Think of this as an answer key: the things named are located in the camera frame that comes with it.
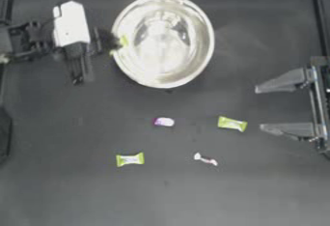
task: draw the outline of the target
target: black surface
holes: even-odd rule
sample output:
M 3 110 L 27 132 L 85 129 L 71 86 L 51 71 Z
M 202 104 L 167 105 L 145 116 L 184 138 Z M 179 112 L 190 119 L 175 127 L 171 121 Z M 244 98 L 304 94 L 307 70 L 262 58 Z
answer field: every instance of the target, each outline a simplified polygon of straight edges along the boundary
M 13 21 L 48 19 L 60 0 L 15 0 Z M 111 28 L 133 0 L 77 0 L 89 25 Z M 171 91 L 131 82 L 107 55 L 95 82 L 73 87 L 63 64 L 7 69 L 15 121 L 0 168 L 1 226 L 326 225 L 329 165 L 307 143 L 260 123 L 311 120 L 307 91 L 254 94 L 254 85 L 319 55 L 311 0 L 192 0 L 210 17 L 216 48 L 200 77 Z M 219 115 L 247 130 L 216 128 Z M 152 119 L 175 119 L 175 128 Z M 214 157 L 219 168 L 192 160 Z M 115 154 L 145 164 L 116 168 Z

